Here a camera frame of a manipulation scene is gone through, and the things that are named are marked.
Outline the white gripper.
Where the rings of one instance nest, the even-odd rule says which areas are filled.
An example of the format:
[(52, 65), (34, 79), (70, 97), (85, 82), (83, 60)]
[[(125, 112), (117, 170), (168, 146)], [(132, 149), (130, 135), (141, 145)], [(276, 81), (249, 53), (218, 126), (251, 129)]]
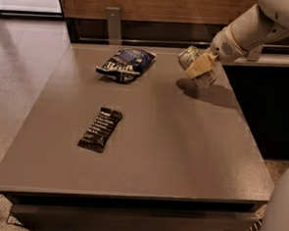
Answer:
[(226, 64), (233, 61), (235, 62), (237, 59), (247, 54), (247, 51), (240, 48), (234, 40), (229, 27), (225, 27), (214, 37), (210, 49), (213, 54), (204, 53), (186, 69), (186, 76), (189, 79), (193, 79), (213, 70), (217, 64), (217, 60)]

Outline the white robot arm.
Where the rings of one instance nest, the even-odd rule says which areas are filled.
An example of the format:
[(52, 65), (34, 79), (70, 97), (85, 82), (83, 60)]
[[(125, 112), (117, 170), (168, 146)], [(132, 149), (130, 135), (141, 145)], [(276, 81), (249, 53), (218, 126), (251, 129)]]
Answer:
[(236, 61), (259, 46), (289, 36), (289, 0), (259, 0), (212, 40), (186, 69), (187, 77), (209, 73), (219, 63)]

